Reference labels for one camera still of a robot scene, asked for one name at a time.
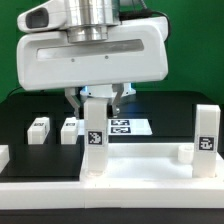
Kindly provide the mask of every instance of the green backdrop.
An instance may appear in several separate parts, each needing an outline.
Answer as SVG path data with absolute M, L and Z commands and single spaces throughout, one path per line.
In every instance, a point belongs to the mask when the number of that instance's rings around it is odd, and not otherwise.
M 17 16 L 44 2 L 0 1 L 0 101 L 19 86 L 16 46 L 23 34 L 17 28 Z M 172 22 L 172 36 L 167 43 L 169 75 L 162 82 L 134 84 L 136 89 L 198 91 L 224 104 L 224 0 L 148 0 L 146 3 L 168 14 Z

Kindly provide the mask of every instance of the white platform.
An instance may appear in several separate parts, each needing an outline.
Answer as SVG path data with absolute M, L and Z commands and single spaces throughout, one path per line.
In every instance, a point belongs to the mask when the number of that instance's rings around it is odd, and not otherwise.
M 178 143 L 110 144 L 103 177 L 80 182 L 0 184 L 0 209 L 224 208 L 224 161 L 215 178 L 191 178 L 177 161 Z

